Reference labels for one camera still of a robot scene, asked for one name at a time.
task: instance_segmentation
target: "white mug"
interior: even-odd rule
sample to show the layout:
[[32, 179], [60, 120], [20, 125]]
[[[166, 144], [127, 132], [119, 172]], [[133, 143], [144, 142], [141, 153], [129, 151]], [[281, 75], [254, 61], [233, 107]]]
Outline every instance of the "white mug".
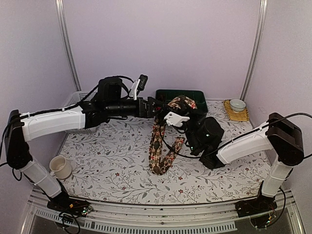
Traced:
[[56, 156], [50, 162], [50, 169], [59, 179], [66, 179], [72, 173], [72, 166], [63, 156]]

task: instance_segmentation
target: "floral strap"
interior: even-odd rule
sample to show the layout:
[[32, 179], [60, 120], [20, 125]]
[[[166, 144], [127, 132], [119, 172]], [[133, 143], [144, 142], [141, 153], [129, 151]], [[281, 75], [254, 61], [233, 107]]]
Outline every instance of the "floral strap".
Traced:
[[[195, 101], [183, 95], [177, 96], [168, 105], [179, 110], [185, 108], [185, 104], [189, 105], [192, 109], [197, 109]], [[172, 145], [172, 148], [176, 153], [169, 151], [169, 153], [161, 160], [162, 138], [165, 135], [166, 129], [166, 124], [162, 124], [161, 122], [161, 119], [155, 117], [149, 149], [150, 168], [156, 175], [162, 175], [168, 171], [176, 158], [176, 153], [179, 153], [185, 140], [184, 137], [177, 137]]]

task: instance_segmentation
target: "white plastic basket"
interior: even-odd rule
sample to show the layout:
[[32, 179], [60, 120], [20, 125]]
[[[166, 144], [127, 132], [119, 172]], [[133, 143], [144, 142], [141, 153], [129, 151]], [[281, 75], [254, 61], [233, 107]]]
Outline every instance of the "white plastic basket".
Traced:
[[[76, 104], [79, 102], [81, 99], [83, 99], [89, 92], [84, 92], [84, 91], [78, 91], [74, 92], [67, 100], [65, 106], [70, 106], [73, 104]], [[87, 99], [86, 101], [90, 101], [96, 92], [94, 91]], [[88, 128], [88, 129], [71, 129], [71, 130], [66, 130], [66, 133], [79, 133], [79, 134], [84, 134], [84, 133], [95, 133], [97, 131], [98, 127], [94, 128]]]

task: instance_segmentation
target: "yellow woven mat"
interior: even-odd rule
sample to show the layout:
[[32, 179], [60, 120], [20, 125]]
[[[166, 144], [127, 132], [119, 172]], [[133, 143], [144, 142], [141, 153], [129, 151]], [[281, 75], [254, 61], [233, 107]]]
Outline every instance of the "yellow woven mat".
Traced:
[[228, 113], [229, 119], [234, 121], [249, 121], [249, 114], [247, 107], [242, 111], [235, 113], [230, 106], [230, 100], [223, 102], [226, 112]]

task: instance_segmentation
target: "vent grille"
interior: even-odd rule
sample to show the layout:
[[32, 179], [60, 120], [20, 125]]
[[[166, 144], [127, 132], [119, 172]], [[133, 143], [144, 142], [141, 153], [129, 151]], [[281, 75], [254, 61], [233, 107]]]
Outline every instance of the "vent grille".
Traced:
[[[36, 215], [55, 222], [61, 222], [61, 218], [59, 217], [57, 212], [37, 208]], [[65, 223], [75, 226], [75, 224], [69, 222]], [[108, 234], [206, 234], [206, 233], [217, 234], [237, 230], [234, 222], [227, 222], [222, 224], [207, 225], [200, 227], [148, 228], [148, 227], [130, 227], [130, 226], [127, 227], [120, 225], [111, 225], [104, 224], [102, 222], [86, 220], [84, 221], [84, 225], [81, 224], [81, 227], [84, 229], [105, 232]]]

